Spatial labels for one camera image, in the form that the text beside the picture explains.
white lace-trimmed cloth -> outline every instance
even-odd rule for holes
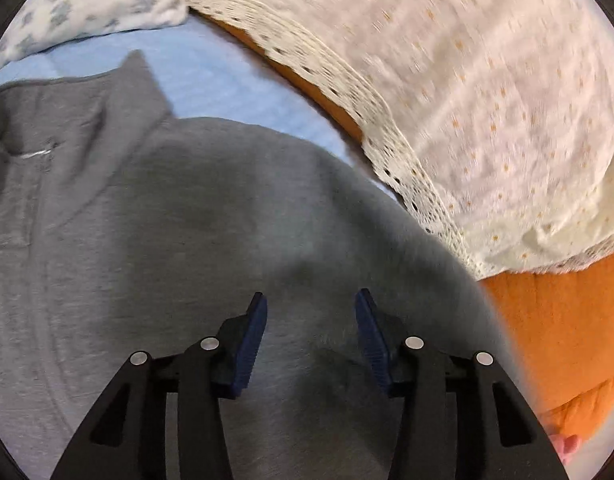
[[[477,278],[614,251],[614,31],[593,0],[188,0],[343,107]]]

floral pillowcase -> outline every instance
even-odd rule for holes
[[[0,39],[0,68],[74,38],[179,25],[186,15],[185,0],[27,0]]]

blue bedsheet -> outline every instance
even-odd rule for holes
[[[132,50],[143,51],[177,117],[220,117],[310,140],[375,182],[362,150],[316,104],[257,54],[197,16],[179,27],[69,41],[3,67],[0,85],[107,72]]]

